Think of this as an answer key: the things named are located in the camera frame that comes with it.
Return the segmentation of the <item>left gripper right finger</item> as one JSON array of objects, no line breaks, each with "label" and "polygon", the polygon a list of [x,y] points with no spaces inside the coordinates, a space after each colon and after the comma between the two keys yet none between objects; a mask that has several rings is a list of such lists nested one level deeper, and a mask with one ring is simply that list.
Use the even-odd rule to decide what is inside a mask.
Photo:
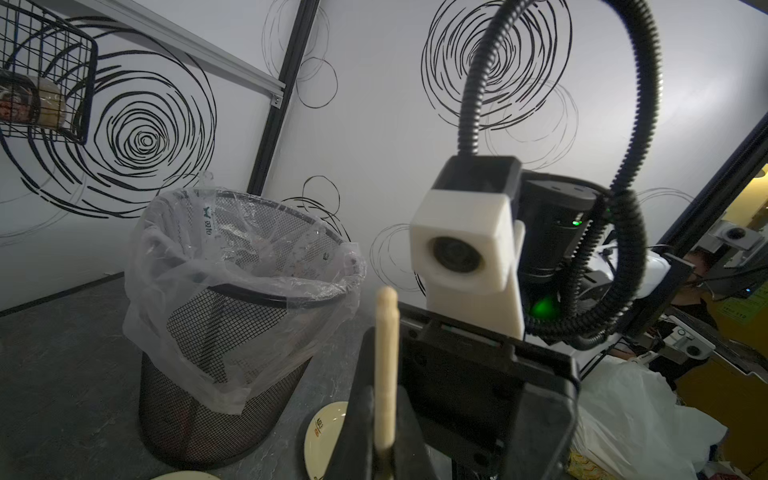
[{"label": "left gripper right finger", "polygon": [[393,477],[395,480],[436,480],[437,475],[409,400],[397,405]]}]

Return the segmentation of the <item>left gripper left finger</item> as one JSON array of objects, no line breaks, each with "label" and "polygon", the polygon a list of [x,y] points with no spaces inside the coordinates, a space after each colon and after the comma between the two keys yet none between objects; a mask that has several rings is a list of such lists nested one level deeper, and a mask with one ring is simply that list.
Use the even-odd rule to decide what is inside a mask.
[{"label": "left gripper left finger", "polygon": [[379,476],[374,447],[375,329],[362,337],[346,417],[325,478],[373,480]]}]

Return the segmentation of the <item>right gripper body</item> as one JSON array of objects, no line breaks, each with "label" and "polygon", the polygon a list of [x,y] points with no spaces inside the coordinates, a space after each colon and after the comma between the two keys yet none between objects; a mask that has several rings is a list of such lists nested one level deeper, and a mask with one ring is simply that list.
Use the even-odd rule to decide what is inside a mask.
[{"label": "right gripper body", "polygon": [[397,405],[456,479],[557,479],[577,422],[573,358],[404,303]]}]

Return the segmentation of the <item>chopsticks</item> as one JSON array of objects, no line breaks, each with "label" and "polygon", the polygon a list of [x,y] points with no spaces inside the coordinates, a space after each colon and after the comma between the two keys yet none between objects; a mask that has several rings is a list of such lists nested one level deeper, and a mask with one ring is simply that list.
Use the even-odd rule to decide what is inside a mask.
[{"label": "chopsticks", "polygon": [[374,448],[382,462],[389,461],[396,438],[400,313],[398,294],[382,287],[375,306]]}]

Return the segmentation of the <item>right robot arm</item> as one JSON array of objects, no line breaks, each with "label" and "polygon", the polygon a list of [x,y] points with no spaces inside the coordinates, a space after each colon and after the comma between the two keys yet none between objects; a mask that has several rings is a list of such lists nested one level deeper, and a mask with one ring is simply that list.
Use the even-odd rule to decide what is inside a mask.
[{"label": "right robot arm", "polygon": [[362,341],[330,479],[550,479],[577,423],[585,350],[621,330],[646,271],[642,213],[625,185],[452,157],[409,226],[426,304],[380,292]]}]

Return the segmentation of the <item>cream plate with black patch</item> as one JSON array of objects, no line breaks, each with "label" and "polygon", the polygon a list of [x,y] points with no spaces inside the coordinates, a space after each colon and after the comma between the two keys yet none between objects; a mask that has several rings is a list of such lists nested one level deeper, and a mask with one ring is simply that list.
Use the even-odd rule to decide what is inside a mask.
[{"label": "cream plate with black patch", "polygon": [[303,442],[303,458],[309,479],[323,479],[348,408],[347,401],[321,407],[312,417]]}]

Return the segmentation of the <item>cream plate with red marks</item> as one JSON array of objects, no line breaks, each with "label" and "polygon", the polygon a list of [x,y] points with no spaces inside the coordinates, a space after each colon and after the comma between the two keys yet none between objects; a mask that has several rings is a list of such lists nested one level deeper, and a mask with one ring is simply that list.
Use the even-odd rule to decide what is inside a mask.
[{"label": "cream plate with red marks", "polygon": [[220,480],[220,478],[204,471],[181,470],[159,475],[150,480]]}]

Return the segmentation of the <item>black mesh trash bin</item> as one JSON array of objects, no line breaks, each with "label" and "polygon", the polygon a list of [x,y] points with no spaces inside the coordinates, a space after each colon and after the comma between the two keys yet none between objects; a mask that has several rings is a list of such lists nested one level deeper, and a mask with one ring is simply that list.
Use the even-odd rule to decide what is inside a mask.
[{"label": "black mesh trash bin", "polygon": [[365,274],[357,244],[290,205],[219,188],[153,199],[131,236],[123,322],[151,453],[210,468],[258,446],[354,316]]}]

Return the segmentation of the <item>clear plastic bin liner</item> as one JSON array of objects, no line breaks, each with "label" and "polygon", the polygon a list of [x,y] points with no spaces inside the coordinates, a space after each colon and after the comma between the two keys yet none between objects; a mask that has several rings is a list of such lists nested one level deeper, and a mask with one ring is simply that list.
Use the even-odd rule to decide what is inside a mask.
[{"label": "clear plastic bin liner", "polygon": [[[313,215],[217,187],[168,191],[130,237],[123,332],[195,400],[238,415],[355,315],[365,276],[359,246]],[[284,313],[225,347],[220,374],[206,372],[171,328],[173,313],[205,291]]]}]

